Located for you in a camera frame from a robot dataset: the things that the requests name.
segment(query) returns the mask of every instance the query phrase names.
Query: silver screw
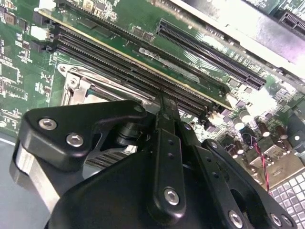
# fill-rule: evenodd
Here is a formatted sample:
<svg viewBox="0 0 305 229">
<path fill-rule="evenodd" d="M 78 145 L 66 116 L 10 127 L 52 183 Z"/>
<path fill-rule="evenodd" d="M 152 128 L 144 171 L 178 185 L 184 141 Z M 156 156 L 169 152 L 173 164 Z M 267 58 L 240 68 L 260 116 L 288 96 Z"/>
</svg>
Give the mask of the silver screw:
<svg viewBox="0 0 305 229">
<path fill-rule="evenodd" d="M 187 130 L 190 130 L 190 129 L 191 129 L 190 125 L 188 125 L 187 123 L 184 123 L 184 127 L 185 127 Z"/>
<path fill-rule="evenodd" d="M 84 140 L 78 134 L 69 134 L 66 138 L 66 142 L 73 147 L 80 147 L 84 143 Z"/>
<path fill-rule="evenodd" d="M 290 219 L 287 218 L 287 216 L 282 215 L 282 218 L 290 227 L 292 227 L 292 222 L 290 221 Z"/>
<path fill-rule="evenodd" d="M 142 107 L 140 107 L 139 105 L 136 105 L 136 106 L 134 107 L 134 109 L 135 109 L 136 111 L 138 111 L 138 112 L 143 112 Z"/>
<path fill-rule="evenodd" d="M 273 223 L 275 223 L 277 226 L 281 227 L 282 226 L 282 222 L 280 221 L 280 219 L 273 213 L 270 214 Z"/>
<path fill-rule="evenodd" d="M 167 188 L 164 191 L 164 197 L 167 202 L 169 202 L 171 205 L 177 205 L 179 204 L 179 196 L 178 194 L 171 188 Z"/>
<path fill-rule="evenodd" d="M 38 124 L 44 130 L 54 130 L 57 127 L 57 123 L 50 118 L 43 118 L 39 120 Z"/>
<path fill-rule="evenodd" d="M 215 148 L 215 149 L 218 148 L 218 146 L 217 146 L 217 144 L 216 144 L 215 142 L 212 142 L 211 144 L 212 144 L 212 147 L 213 147 L 213 148 Z"/>
<path fill-rule="evenodd" d="M 231 222 L 237 228 L 242 228 L 243 227 L 243 221 L 235 211 L 233 211 L 233 210 L 229 211 L 229 218 L 230 218 Z"/>
</svg>

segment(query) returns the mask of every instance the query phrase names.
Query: capacitor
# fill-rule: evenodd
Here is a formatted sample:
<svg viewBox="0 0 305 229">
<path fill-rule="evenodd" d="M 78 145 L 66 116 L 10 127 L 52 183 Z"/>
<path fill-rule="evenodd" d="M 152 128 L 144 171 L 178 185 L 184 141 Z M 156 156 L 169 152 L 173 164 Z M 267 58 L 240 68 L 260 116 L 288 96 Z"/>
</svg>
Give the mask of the capacitor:
<svg viewBox="0 0 305 229">
<path fill-rule="evenodd" d="M 233 125 L 236 130 L 241 130 L 244 128 L 244 123 L 240 117 L 236 117 L 235 119 L 233 119 Z"/>
<path fill-rule="evenodd" d="M 279 139 L 287 139 L 288 135 L 286 134 L 286 131 L 284 130 L 284 128 L 281 125 L 278 125 L 275 128 L 276 134 L 279 137 Z"/>
<path fill-rule="evenodd" d="M 287 139 L 282 139 L 282 143 L 283 143 L 284 149 L 289 154 L 292 151 L 292 146 L 290 145 L 290 143 L 288 142 Z"/>
<path fill-rule="evenodd" d="M 237 159 L 238 157 L 238 154 L 237 154 L 237 151 L 236 151 L 236 148 L 232 148 L 229 152 L 230 156 L 233 158 L 233 159 Z"/>
<path fill-rule="evenodd" d="M 255 177 L 256 177 L 256 176 L 258 175 L 257 168 L 256 168 L 255 166 L 253 166 L 253 165 L 248 165 L 248 166 L 247 166 L 247 169 L 250 170 L 250 173 L 251 173 L 252 176 L 255 176 Z"/>
<path fill-rule="evenodd" d="M 248 123 L 251 121 L 251 115 L 249 114 L 249 112 L 247 110 L 243 110 L 240 112 L 239 114 L 241 120 L 243 123 Z"/>
<path fill-rule="evenodd" d="M 244 149 L 243 149 L 242 143 L 237 140 L 237 141 L 234 142 L 234 144 L 235 144 L 235 149 L 236 149 L 237 154 L 243 154 Z"/>
<path fill-rule="evenodd" d="M 268 137 L 270 135 L 268 127 L 265 123 L 258 123 L 258 129 L 261 131 L 263 137 Z"/>
</svg>

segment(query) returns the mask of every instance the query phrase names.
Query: metal bracket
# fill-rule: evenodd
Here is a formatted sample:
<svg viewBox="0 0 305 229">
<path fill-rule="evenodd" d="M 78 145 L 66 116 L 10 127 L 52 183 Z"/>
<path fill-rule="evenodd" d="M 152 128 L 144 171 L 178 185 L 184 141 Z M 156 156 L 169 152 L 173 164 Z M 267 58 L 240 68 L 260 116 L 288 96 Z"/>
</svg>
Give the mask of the metal bracket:
<svg viewBox="0 0 305 229">
<path fill-rule="evenodd" d="M 23 184 L 26 184 L 27 187 L 31 186 L 31 189 L 34 186 L 35 192 L 38 192 L 49 212 L 52 213 L 61 196 L 84 180 L 82 169 L 77 172 L 62 172 L 30 154 L 21 144 L 17 147 L 16 166 L 22 171 L 24 179 L 26 176 L 28 178 L 27 181 L 24 180 Z"/>
<path fill-rule="evenodd" d="M 163 225 L 173 225 L 186 211 L 180 139 L 175 135 L 175 119 L 179 119 L 175 101 L 161 97 L 152 137 L 153 182 L 148 210 Z"/>
<path fill-rule="evenodd" d="M 220 166 L 228 173 L 228 185 L 242 199 L 242 208 L 255 228 L 297 228 L 287 212 L 216 142 L 207 139 L 202 146 L 209 150 Z"/>
<path fill-rule="evenodd" d="M 178 136 L 181 138 L 183 148 L 183 160 L 190 161 L 196 173 L 208 189 L 211 199 L 211 214 L 215 219 L 216 228 L 251 228 L 244 219 L 225 178 L 220 171 L 212 153 L 201 148 L 195 131 L 185 122 L 177 126 Z"/>
<path fill-rule="evenodd" d="M 145 109 L 128 100 L 34 109 L 23 116 L 19 140 L 24 149 L 56 168 L 77 171 L 95 149 L 95 134 L 102 135 L 103 144 L 116 125 L 145 117 Z"/>
</svg>

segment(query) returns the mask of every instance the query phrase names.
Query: electrolytic capacitor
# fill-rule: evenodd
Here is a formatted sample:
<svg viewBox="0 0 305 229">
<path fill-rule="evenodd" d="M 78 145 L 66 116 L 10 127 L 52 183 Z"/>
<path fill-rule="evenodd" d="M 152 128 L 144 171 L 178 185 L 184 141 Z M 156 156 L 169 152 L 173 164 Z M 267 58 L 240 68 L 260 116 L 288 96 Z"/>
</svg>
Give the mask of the electrolytic capacitor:
<svg viewBox="0 0 305 229">
<path fill-rule="evenodd" d="M 236 117 L 235 119 L 233 119 L 233 125 L 236 130 L 241 130 L 244 128 L 244 123 L 240 117 Z"/>
<path fill-rule="evenodd" d="M 270 135 L 268 127 L 265 123 L 258 123 L 258 129 L 261 131 L 263 137 L 268 137 Z"/>
<path fill-rule="evenodd" d="M 279 137 L 279 139 L 287 139 L 288 135 L 286 134 L 286 131 L 284 130 L 284 128 L 281 125 L 278 125 L 275 128 L 276 134 Z"/>
<path fill-rule="evenodd" d="M 234 144 L 235 144 L 235 149 L 236 149 L 237 154 L 243 154 L 244 149 L 243 149 L 242 143 L 240 141 L 235 141 Z"/>
<path fill-rule="evenodd" d="M 290 145 L 290 143 L 288 142 L 287 139 L 282 139 L 282 143 L 284 145 L 284 149 L 287 151 L 287 153 L 289 154 L 292 151 L 292 146 Z"/>
<path fill-rule="evenodd" d="M 249 112 L 247 110 L 241 111 L 239 116 L 243 123 L 248 123 L 251 121 L 251 115 L 249 114 Z"/>
<path fill-rule="evenodd" d="M 238 154 L 237 154 L 237 151 L 236 151 L 236 148 L 233 147 L 229 152 L 230 156 L 233 158 L 233 159 L 236 159 L 238 157 Z"/>
</svg>

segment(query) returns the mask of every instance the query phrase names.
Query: dimm slot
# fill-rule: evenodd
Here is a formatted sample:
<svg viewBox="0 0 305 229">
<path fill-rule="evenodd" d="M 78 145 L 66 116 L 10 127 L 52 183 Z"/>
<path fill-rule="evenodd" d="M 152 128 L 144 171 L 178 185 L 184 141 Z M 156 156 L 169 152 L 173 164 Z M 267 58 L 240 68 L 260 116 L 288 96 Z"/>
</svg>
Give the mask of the dimm slot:
<svg viewBox="0 0 305 229">
<path fill-rule="evenodd" d="M 129 63 L 123 63 L 121 59 L 118 60 L 115 56 L 110 56 L 105 52 L 91 47 L 83 41 L 77 40 L 75 37 L 70 37 L 65 34 L 59 38 L 58 50 L 70 55 L 72 58 L 86 63 L 87 65 L 106 73 L 111 78 L 120 79 L 124 82 L 129 82 L 132 86 L 152 93 L 154 96 L 161 92 L 165 92 L 178 100 L 179 106 L 189 112 L 190 114 L 198 115 L 201 110 L 207 105 L 195 96 L 184 92 L 180 88 L 173 86 L 164 80 L 155 76 L 151 76 L 148 72 L 142 73 L 142 69 L 138 66 L 133 66 L 132 69 Z"/>
</svg>

